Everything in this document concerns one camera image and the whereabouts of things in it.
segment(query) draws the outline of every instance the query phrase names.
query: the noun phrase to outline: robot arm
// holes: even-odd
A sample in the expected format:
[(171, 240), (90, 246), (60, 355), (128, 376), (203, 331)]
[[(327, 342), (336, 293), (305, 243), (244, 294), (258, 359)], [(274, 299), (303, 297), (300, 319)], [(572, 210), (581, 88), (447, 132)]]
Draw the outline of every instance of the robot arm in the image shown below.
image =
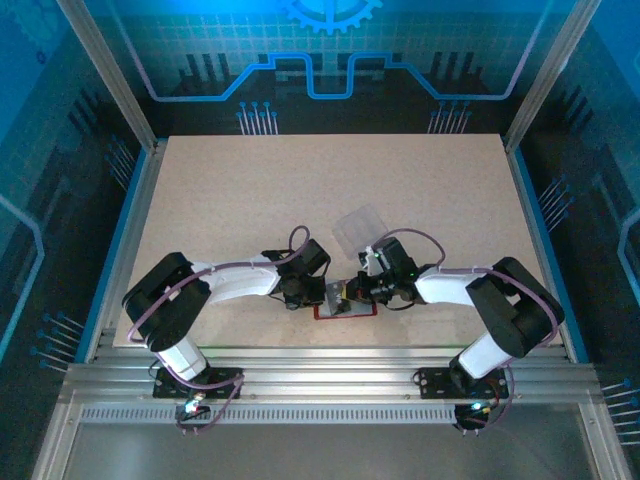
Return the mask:
[[(187, 334), (206, 303), (277, 293), (283, 294), (290, 310), (322, 302), (324, 278), (312, 275), (330, 257), (313, 239), (307, 239), (297, 252), (269, 250), (224, 264), (192, 263), (182, 253), (171, 253), (126, 294), (123, 306), (134, 327), (148, 316), (137, 326), (138, 333), (174, 376), (207, 384), (207, 361)], [(184, 285), (176, 290), (180, 282)], [(153, 309), (171, 290), (175, 291)]]
[(477, 309), (487, 332), (450, 363), (451, 380), (463, 393), (548, 337), (554, 328), (549, 313), (558, 324), (564, 320), (560, 304), (513, 258), (505, 257), (492, 268), (418, 267), (400, 242), (388, 237), (367, 248), (360, 260), (365, 270), (347, 283), (348, 300), (386, 305), (399, 295), (412, 304), (453, 303)]

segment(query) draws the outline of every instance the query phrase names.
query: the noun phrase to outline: transparent plastic container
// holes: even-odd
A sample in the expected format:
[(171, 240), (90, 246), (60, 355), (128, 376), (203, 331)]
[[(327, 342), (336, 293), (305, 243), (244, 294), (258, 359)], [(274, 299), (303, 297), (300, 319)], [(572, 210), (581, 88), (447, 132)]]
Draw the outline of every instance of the transparent plastic container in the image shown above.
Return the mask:
[(367, 204), (338, 220), (332, 231), (346, 257), (352, 260), (389, 230), (375, 207)]

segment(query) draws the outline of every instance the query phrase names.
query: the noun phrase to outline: work surface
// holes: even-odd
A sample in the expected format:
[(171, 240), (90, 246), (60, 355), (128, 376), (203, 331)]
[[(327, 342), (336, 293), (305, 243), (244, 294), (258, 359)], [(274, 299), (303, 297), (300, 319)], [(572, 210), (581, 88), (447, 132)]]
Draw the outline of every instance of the work surface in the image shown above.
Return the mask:
[[(328, 278), (351, 278), (359, 264), (331, 229), (366, 204), (389, 229), (435, 236), (447, 267), (513, 256), (541, 279), (498, 135), (204, 136), (169, 139), (129, 285), (174, 251), (225, 262), (286, 248), (298, 224), (331, 255)], [(398, 238), (416, 263), (438, 259), (422, 237)], [(131, 345), (130, 325), (123, 312), (116, 346)], [(207, 305), (190, 335), (200, 346), (391, 347), (466, 345), (483, 331), (476, 311), (458, 305), (317, 321), (311, 309), (243, 297)]]

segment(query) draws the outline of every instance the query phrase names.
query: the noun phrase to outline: black mounting bracket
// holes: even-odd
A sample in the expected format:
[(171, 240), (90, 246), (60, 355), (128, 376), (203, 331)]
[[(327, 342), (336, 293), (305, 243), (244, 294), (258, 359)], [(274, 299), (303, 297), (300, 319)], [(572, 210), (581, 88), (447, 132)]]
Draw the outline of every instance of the black mounting bracket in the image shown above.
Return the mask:
[[(211, 384), (220, 383), (225, 380), (237, 377), (242, 374), (241, 368), (209, 368), (204, 374), (198, 375), (193, 383), (196, 384)], [(216, 388), (215, 390), (202, 390), (206, 394), (207, 399), (227, 399), (231, 396), (231, 392), (235, 385), (232, 383), (226, 387)], [(180, 382), (178, 382), (166, 368), (160, 368), (156, 374), (156, 381), (153, 386), (153, 398), (169, 398), (169, 399), (184, 399), (188, 400), (192, 398), (195, 392), (201, 390), (189, 388)], [(242, 390), (238, 391), (236, 398), (240, 397)]]
[(420, 389), (422, 400), (491, 400), (497, 396), (500, 400), (509, 397), (507, 380), (502, 370), (493, 370), (466, 393), (454, 384), (451, 370), (444, 368), (420, 368), (413, 374), (413, 383)]

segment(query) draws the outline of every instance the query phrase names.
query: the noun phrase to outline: blue edge trim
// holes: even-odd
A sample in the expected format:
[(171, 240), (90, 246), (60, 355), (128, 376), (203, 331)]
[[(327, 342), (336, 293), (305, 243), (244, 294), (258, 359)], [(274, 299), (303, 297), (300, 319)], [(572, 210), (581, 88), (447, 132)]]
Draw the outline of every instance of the blue edge trim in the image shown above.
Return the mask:
[(540, 239), (542, 241), (544, 254), (549, 262), (551, 276), (553, 277), (556, 291), (558, 293), (558, 300), (560, 301), (562, 308), (564, 308), (564, 321), (567, 324), (567, 328), (569, 329), (569, 335), (571, 335), (571, 341), (573, 343), (573, 349), (576, 354), (576, 360), (580, 363), (588, 363), (589, 356), (587, 355), (587, 349), (584, 346), (582, 335), (580, 335), (580, 328), (578, 327), (578, 321), (576, 320), (575, 312), (573, 311), (573, 307), (571, 306), (569, 292), (567, 292), (567, 287), (564, 283), (564, 279), (562, 278), (562, 273), (560, 272), (560, 265), (558, 265), (558, 260), (556, 259), (555, 252), (553, 251), (553, 246), (551, 245), (551, 237), (549, 236), (549, 232), (544, 225), (544, 219), (542, 216), (542, 211), (540, 210), (540, 205), (538, 205), (538, 202), (535, 201), (535, 199), (537, 198), (536, 192), (533, 189), (533, 182), (531, 181), (531, 177), (529, 176), (529, 170), (527, 170), (527, 166), (524, 163), (524, 157), (522, 156), (520, 148), (516, 149), (515, 158), (518, 162), (520, 174), (522, 175), (522, 183), (524, 184), (527, 196), (531, 200), (531, 210), (533, 211), (536, 228), (540, 233)]
[(131, 177), (131, 183), (129, 184), (129, 190), (127, 190), (127, 195), (124, 199), (124, 203), (122, 204), (120, 216), (118, 217), (116, 231), (113, 233), (113, 238), (111, 239), (111, 245), (109, 246), (107, 258), (104, 261), (104, 267), (102, 268), (102, 274), (100, 274), (100, 280), (98, 281), (96, 293), (93, 297), (93, 301), (91, 302), (91, 309), (89, 310), (89, 315), (87, 316), (87, 323), (85, 324), (84, 330), (82, 331), (82, 337), (80, 338), (78, 350), (76, 350), (76, 356), (74, 358), (74, 362), (76, 363), (84, 363), (87, 352), (89, 351), (89, 345), (91, 345), (91, 337), (93, 336), (93, 331), (96, 328), (96, 323), (98, 322), (98, 314), (100, 313), (100, 307), (107, 290), (107, 283), (109, 282), (109, 277), (111, 277), (111, 271), (113, 270), (113, 264), (116, 259), (116, 254), (118, 253), (118, 249), (120, 248), (120, 244), (122, 243), (124, 227), (127, 223), (129, 213), (131, 212), (133, 197), (135, 196), (136, 189), (138, 188), (138, 184), (140, 183), (142, 168), (147, 159), (147, 153), (144, 151), (144, 149), (140, 150), (140, 155), (138, 155), (138, 161), (136, 162), (136, 168), (133, 172), (133, 176)]
[[(562, 304), (565, 311), (565, 322), (569, 329), (569, 334), (571, 335), (571, 340), (573, 342), (573, 347), (576, 353), (576, 359), (580, 363), (587, 363), (589, 361), (587, 349), (584, 346), (582, 335), (580, 335), (578, 322), (571, 306), (571, 300), (569, 299), (569, 292), (567, 292), (564, 279), (562, 278), (562, 273), (560, 272), (560, 266), (558, 265), (558, 260), (556, 259), (555, 253), (553, 251), (553, 246), (551, 245), (551, 237), (549, 236), (547, 229), (544, 227), (544, 220), (542, 217), (540, 206), (537, 202), (533, 201), (533, 199), (536, 198), (536, 194), (533, 189), (531, 177), (529, 176), (529, 171), (527, 170), (527, 166), (524, 163), (524, 157), (522, 156), (522, 152), (519, 148), (515, 152), (515, 158), (518, 162), (518, 167), (520, 169), (520, 174), (522, 175), (522, 181), (527, 196), (529, 197), (529, 199), (532, 199), (531, 207), (534, 220), (536, 222), (536, 227), (538, 228), (538, 231), (540, 233), (542, 248), (544, 249), (544, 254), (549, 262), (551, 275), (553, 276), (553, 281), (556, 285), (560, 303)], [(98, 321), (98, 313), (100, 311), (100, 306), (102, 305), (103, 297), (107, 288), (107, 282), (109, 281), (109, 277), (111, 276), (111, 271), (113, 269), (116, 254), (118, 252), (118, 249), (120, 248), (122, 235), (124, 233), (124, 226), (127, 222), (129, 212), (131, 211), (136, 188), (138, 187), (138, 183), (140, 182), (142, 167), (144, 165), (144, 162), (146, 161), (147, 155), (143, 150), (140, 152), (136, 169), (133, 173), (133, 178), (131, 179), (131, 185), (124, 200), (122, 211), (120, 212), (120, 217), (118, 218), (116, 231), (113, 234), (113, 238), (111, 240), (111, 246), (109, 247), (109, 252), (107, 253), (105, 266), (102, 269), (102, 274), (100, 275), (100, 281), (98, 282), (96, 294), (93, 297), (93, 302), (91, 303), (91, 310), (89, 310), (87, 323), (82, 333), (82, 338), (80, 339), (80, 345), (78, 346), (78, 350), (76, 352), (75, 361), (78, 363), (84, 362), (87, 351), (89, 350), (91, 337), (93, 336), (93, 330), (96, 327), (96, 323)]]

